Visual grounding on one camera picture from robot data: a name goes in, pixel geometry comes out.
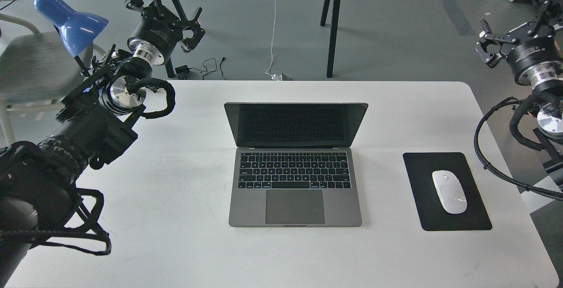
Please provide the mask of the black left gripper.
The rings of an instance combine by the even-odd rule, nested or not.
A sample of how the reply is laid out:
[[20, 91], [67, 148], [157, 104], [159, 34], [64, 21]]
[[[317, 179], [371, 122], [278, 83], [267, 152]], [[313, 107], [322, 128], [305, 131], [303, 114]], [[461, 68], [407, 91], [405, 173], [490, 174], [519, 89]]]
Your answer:
[[[137, 26], [128, 39], [128, 48], [132, 52], [139, 47], [149, 51], [153, 65], [160, 66], [169, 60], [176, 44], [181, 43], [185, 53], [192, 52], [205, 35], [201, 28], [199, 16], [203, 9], [198, 7], [193, 19], [179, 20], [161, 0], [153, 0], [149, 6], [144, 6], [144, 0], [125, 0], [125, 7], [141, 14]], [[191, 37], [183, 37], [184, 31], [191, 31]]]

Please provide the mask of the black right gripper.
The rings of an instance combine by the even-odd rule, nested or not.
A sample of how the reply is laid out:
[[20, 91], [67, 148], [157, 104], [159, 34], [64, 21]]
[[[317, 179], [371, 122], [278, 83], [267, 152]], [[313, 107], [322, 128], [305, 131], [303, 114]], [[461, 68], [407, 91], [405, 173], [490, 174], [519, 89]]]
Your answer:
[[[538, 0], [539, 7], [530, 22], [507, 34], [494, 34], [485, 19], [480, 20], [482, 31], [475, 43], [481, 61], [494, 68], [505, 58], [515, 83], [534, 90], [554, 90], [562, 87], [562, 51], [555, 40], [555, 32], [563, 27], [563, 0]], [[512, 48], [503, 54], [501, 48]]]

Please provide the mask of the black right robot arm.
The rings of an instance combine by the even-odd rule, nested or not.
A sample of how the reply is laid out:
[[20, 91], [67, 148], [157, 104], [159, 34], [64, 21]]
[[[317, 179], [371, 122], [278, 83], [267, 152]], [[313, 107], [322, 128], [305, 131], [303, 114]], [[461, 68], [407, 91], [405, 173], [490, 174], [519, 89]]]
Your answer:
[[[473, 146], [485, 170], [522, 188], [553, 200], [562, 200], [562, 99], [563, 54], [557, 42], [562, 32], [562, 1], [539, 0], [534, 17], [508, 31], [491, 31], [486, 20], [481, 20], [482, 31], [475, 42], [481, 61], [494, 68], [505, 61], [517, 85], [529, 86], [531, 93], [525, 99], [513, 96], [493, 106], [477, 124]], [[493, 166], [480, 148], [480, 132], [485, 122], [505, 106], [513, 108], [508, 129], [519, 144], [543, 153], [547, 161], [543, 168], [555, 186], [541, 187], [537, 183], [515, 180]]]

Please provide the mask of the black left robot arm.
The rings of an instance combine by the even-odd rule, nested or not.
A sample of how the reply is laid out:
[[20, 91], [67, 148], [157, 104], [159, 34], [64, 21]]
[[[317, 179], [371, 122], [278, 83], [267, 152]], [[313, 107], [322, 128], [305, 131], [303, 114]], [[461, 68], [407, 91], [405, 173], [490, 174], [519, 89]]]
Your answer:
[[107, 26], [101, 16], [73, 10], [63, 0], [33, 0], [50, 21], [84, 80], [62, 99], [61, 126], [38, 144], [18, 141], [1, 150], [1, 284], [5, 285], [31, 248], [56, 246], [50, 238], [100, 241], [111, 252], [109, 235], [98, 220], [104, 196], [79, 188], [86, 167], [102, 168], [137, 139], [133, 126], [141, 117], [161, 118], [175, 107], [175, 90], [153, 78], [165, 65], [174, 78], [170, 56], [177, 45], [191, 52], [205, 35], [197, 8], [187, 19], [179, 0], [126, 0], [141, 19], [128, 40], [128, 51], [110, 49], [93, 60], [92, 72], [79, 57]]

